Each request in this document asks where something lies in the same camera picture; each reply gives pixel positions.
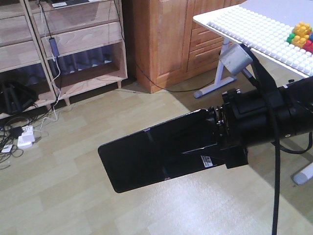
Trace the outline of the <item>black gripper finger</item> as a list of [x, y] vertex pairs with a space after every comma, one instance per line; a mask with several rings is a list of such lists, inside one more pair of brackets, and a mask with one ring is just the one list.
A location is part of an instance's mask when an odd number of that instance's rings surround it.
[[213, 115], [200, 109], [145, 130], [145, 155], [174, 157], [195, 154], [218, 144]]

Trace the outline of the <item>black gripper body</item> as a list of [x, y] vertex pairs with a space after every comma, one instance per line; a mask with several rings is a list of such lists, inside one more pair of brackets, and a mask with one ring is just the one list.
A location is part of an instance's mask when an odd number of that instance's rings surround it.
[[274, 140], [276, 126], [264, 98], [258, 90], [239, 93], [232, 89], [223, 94], [221, 106], [208, 108], [218, 131], [217, 149], [207, 154], [208, 168], [246, 165], [248, 147]]

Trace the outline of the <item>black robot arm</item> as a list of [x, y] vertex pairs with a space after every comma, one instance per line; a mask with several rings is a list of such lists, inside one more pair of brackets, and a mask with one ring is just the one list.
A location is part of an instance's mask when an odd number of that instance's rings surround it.
[[248, 163], [247, 148], [313, 129], [313, 80], [273, 90], [223, 94], [223, 105], [200, 109], [150, 127], [145, 134], [161, 164], [171, 171]]

